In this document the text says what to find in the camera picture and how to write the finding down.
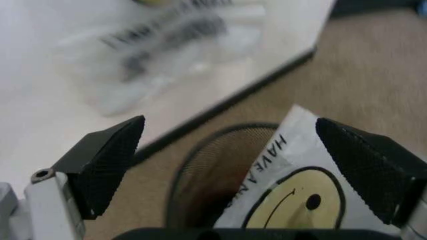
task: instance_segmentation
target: yellow smiley face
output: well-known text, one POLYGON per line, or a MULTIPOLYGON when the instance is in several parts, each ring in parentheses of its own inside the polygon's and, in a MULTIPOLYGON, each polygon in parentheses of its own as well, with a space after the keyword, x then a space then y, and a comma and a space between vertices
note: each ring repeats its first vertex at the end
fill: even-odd
POLYGON ((243 227, 272 229, 338 228, 345 198, 336 178, 320 167, 298 169, 267 190, 243 227))

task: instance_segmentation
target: white surface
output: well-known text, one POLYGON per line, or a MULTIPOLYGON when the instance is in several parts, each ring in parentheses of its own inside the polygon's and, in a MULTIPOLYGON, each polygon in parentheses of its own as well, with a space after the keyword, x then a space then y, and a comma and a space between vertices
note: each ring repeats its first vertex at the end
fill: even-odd
POLYGON ((93 16, 108 22, 141 14, 127 2, 0 2, 0 181, 11 183, 17 195, 32 173, 51 166, 86 133, 143 114, 142 147, 297 59, 315 46, 334 0, 267 0, 263 40, 252 58, 170 85, 122 115, 103 117, 55 72, 47 51, 93 16))

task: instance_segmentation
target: beige carpet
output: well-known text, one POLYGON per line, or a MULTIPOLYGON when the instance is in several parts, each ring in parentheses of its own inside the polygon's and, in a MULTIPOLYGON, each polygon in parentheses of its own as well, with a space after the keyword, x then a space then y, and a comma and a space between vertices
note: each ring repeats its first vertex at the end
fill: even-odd
POLYGON ((331 20, 319 41, 312 61, 128 171, 86 239, 161 227, 173 175, 199 140, 237 123, 279 123, 294 103, 427 156, 427 19, 393 10, 331 20))

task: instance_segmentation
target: plastic bag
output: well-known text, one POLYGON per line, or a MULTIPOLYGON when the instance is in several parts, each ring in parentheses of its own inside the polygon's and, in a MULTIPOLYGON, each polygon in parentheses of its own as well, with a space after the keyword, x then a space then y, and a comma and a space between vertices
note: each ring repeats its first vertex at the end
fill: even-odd
POLYGON ((216 228, 399 232, 374 215, 340 172, 316 131, 317 120, 299 106, 291 109, 216 228))
POLYGON ((90 105, 116 114, 185 75, 249 56, 265 15, 262 0, 178 1, 149 19, 66 37, 54 56, 90 105))

